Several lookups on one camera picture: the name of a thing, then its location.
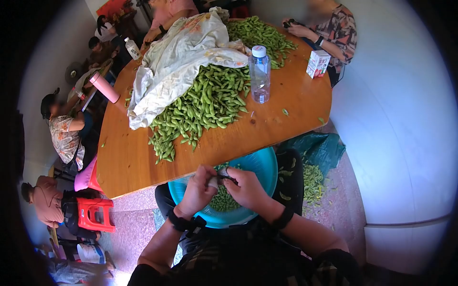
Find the wrist strap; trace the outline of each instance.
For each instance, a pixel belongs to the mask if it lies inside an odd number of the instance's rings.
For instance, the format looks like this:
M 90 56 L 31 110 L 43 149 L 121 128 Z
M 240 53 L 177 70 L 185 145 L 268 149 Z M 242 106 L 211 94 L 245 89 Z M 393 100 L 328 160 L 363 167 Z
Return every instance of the wrist strap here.
M 294 211 L 288 207 L 285 207 L 282 215 L 272 222 L 272 227 L 275 229 L 284 229 L 289 221 L 293 218 Z
M 161 30 L 162 35 L 165 35 L 167 33 L 167 30 L 164 29 L 162 25 L 159 26 L 159 30 Z
M 323 40 L 324 40 L 324 37 L 323 37 L 323 36 L 320 36 L 320 37 L 318 38 L 318 40 L 315 42 L 315 44 L 321 47 L 321 44 L 323 43 Z
M 191 218 L 190 221 L 187 221 L 182 217 L 177 217 L 173 209 L 167 212 L 167 217 L 173 224 L 174 229 L 176 229 L 179 232 L 188 231 L 188 233 L 186 234 L 187 238 L 190 238 L 194 234 L 197 234 L 202 228 L 204 228 L 207 225 L 207 222 L 200 216 L 197 216 L 197 218 L 195 219 Z

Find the bottle cap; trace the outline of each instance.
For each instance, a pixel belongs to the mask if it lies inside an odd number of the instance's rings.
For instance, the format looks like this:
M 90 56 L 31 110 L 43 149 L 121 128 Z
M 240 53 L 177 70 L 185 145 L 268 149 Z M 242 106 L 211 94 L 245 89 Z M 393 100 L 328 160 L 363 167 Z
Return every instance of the bottle cap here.
M 253 53 L 253 57 L 263 58 L 266 56 L 267 50 L 264 46 L 254 46 L 251 52 Z

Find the pink thermos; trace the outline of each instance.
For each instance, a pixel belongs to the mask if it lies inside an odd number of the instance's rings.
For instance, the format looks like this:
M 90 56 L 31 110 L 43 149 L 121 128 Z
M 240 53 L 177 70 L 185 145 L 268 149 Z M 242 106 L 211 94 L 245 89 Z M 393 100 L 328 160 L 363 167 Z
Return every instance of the pink thermos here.
M 103 76 L 100 76 L 98 71 L 95 72 L 89 81 L 112 103 L 118 101 L 120 97 L 119 93 L 115 91 L 115 89 L 108 83 L 106 79 L 104 79 Z

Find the shelled soybean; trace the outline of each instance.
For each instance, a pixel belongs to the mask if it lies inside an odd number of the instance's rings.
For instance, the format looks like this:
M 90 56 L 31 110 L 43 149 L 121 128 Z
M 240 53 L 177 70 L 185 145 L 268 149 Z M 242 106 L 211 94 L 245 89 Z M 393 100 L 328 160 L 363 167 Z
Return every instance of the shelled soybean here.
M 276 28 L 260 21 L 258 16 L 246 18 L 243 21 L 229 21 L 226 27 L 230 41 L 241 39 L 243 44 L 250 49 L 257 45 L 266 47 L 267 55 L 272 60 L 272 69 L 284 66 L 284 60 L 288 58 L 286 53 L 289 53 L 287 49 L 297 48 L 297 45 L 286 40 L 286 36 L 279 33 Z
M 154 145 L 158 159 L 173 162 L 175 148 L 173 140 L 180 135 L 181 144 L 192 145 L 194 152 L 202 130 L 223 128 L 241 117 L 239 111 L 248 112 L 244 107 L 244 96 L 250 91 L 250 75 L 248 66 L 243 68 L 227 68 L 217 65 L 201 66 L 197 78 L 187 92 L 165 108 L 157 116 L 150 127 L 153 136 L 149 143 Z

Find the patterned shirt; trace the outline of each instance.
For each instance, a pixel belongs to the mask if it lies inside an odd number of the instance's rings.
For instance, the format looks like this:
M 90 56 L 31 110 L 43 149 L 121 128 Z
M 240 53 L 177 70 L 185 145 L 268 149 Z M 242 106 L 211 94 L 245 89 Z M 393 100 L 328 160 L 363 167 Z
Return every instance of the patterned shirt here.
M 337 45 L 343 55 L 345 61 L 331 57 L 329 66 L 334 66 L 336 71 L 340 73 L 342 67 L 350 63 L 353 59 L 354 50 L 358 37 L 356 35 L 356 23 L 352 12 L 344 5 L 339 5 L 333 10 L 331 19 L 319 25 L 306 25 L 312 29 L 318 36 L 323 36 L 325 40 Z
M 183 256 L 161 275 L 147 264 L 138 265 L 128 286 L 164 285 L 362 285 L 358 264 L 340 249 L 310 260 L 286 245 L 267 241 L 221 244 L 207 242 Z
M 154 12 L 154 19 L 151 23 L 151 30 L 159 28 L 159 26 L 165 24 L 170 20 L 176 13 L 182 10 L 191 10 L 188 17 L 199 14 L 196 5 L 192 0 L 168 0 L 167 5 L 163 8 L 158 8 Z
M 49 120 L 49 130 L 54 148 L 65 164 L 68 164 L 75 155 L 80 143 L 79 131 L 68 131 L 73 118 L 67 115 L 58 116 Z M 81 144 L 76 155 L 78 171 L 83 168 L 84 146 Z

